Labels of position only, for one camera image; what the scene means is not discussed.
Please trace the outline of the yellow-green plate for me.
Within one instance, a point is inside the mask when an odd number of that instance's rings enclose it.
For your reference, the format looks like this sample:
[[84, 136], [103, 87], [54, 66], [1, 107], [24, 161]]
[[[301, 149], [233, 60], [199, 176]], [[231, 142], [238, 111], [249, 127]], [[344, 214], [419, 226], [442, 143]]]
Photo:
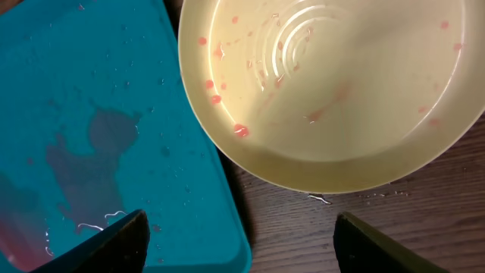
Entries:
[[178, 51], [217, 148], [301, 192], [398, 180], [484, 110], [483, 0], [186, 1]]

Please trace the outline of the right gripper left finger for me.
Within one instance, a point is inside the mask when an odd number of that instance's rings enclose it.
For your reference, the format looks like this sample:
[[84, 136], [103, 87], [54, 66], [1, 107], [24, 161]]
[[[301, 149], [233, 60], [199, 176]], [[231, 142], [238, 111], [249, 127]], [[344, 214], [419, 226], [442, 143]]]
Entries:
[[137, 209], [33, 273], [141, 273], [149, 241], [147, 215]]

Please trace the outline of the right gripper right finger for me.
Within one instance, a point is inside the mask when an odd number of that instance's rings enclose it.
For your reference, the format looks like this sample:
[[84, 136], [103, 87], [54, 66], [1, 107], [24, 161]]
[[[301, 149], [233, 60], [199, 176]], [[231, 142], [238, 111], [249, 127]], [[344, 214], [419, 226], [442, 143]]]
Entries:
[[338, 214], [333, 246], [341, 273], [447, 273], [350, 212]]

